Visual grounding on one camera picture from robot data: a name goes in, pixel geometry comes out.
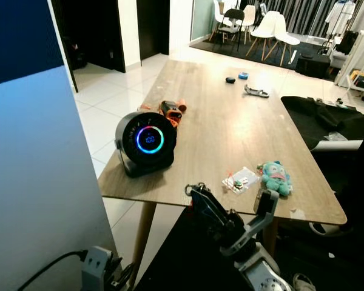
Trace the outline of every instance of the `striped curtain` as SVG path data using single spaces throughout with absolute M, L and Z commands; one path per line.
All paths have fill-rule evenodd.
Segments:
M 267 11 L 274 10 L 283 14 L 288 32 L 324 38 L 328 29 L 325 19 L 337 0 L 247 0 L 243 2 L 256 7 L 259 2 L 264 2 Z

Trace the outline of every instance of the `white shelf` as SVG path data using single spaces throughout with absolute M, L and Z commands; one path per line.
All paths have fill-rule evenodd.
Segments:
M 349 77 L 349 75 L 346 76 L 346 81 L 348 82 L 348 87 L 350 89 L 364 92 L 364 88 L 358 87 L 355 84 L 353 84 L 351 77 Z

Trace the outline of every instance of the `teal plush toy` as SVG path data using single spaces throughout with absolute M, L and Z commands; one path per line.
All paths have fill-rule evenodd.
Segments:
M 263 164 L 262 180 L 266 183 L 267 189 L 274 190 L 283 196 L 288 196 L 291 188 L 289 174 L 280 162 L 267 162 Z

